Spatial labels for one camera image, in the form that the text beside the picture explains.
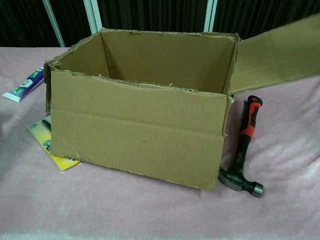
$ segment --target red and black handle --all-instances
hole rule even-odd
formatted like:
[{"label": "red and black handle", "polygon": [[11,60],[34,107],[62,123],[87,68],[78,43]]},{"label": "red and black handle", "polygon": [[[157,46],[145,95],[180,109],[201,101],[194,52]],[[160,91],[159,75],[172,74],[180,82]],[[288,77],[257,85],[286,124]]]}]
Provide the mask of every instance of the red and black handle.
[{"label": "red and black handle", "polygon": [[246,152],[252,135],[254,134],[256,117],[262,104],[263,101],[257,96],[251,95],[247,99],[244,117],[240,127],[238,147],[230,169],[230,171],[236,175],[242,175]]}]

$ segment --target claw hammer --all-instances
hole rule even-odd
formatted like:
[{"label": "claw hammer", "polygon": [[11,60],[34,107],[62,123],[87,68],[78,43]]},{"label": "claw hammer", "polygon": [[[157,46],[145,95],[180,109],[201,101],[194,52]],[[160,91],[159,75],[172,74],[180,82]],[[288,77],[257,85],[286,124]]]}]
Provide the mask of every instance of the claw hammer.
[{"label": "claw hammer", "polygon": [[236,191],[246,190],[257,198],[263,194],[264,186],[256,181],[246,180],[243,168],[248,145],[255,131],[257,113],[262,104],[263,101],[259,97],[253,95],[248,97],[233,163],[228,171],[220,167],[218,176],[227,187]]}]

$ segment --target black curtain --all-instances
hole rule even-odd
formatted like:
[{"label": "black curtain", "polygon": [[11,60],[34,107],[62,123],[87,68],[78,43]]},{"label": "black curtain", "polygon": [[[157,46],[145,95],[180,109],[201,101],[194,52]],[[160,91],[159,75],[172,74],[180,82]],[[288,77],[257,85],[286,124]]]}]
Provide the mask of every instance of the black curtain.
[{"label": "black curtain", "polygon": [[0,47],[59,47],[41,0],[0,0]]},{"label": "black curtain", "polygon": [[98,0],[102,26],[161,32],[203,32],[206,0]]},{"label": "black curtain", "polygon": [[66,47],[91,35],[83,0],[50,0],[50,4]]},{"label": "black curtain", "polygon": [[320,0],[218,0],[214,32],[251,38],[320,12]]}]

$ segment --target cardboard flap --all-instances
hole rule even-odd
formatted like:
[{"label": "cardboard flap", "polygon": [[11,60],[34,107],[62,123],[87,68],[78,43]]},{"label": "cardboard flap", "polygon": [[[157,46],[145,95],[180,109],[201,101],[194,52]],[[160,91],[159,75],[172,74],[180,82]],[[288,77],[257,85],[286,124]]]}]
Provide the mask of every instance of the cardboard flap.
[{"label": "cardboard flap", "polygon": [[320,74],[320,14],[241,41],[228,94]]}]

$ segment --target table surface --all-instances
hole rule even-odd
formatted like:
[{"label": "table surface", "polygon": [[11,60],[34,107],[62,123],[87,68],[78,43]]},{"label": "table surface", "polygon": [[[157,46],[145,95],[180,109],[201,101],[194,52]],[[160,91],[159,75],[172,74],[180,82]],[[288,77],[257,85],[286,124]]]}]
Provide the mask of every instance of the table surface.
[{"label": "table surface", "polygon": [[[1,94],[66,48],[0,48]],[[245,99],[263,99],[244,175],[255,198],[90,163],[60,171],[27,126],[43,119],[45,84],[0,97],[0,239],[320,239],[320,76],[238,94],[221,165],[230,164]]]}]

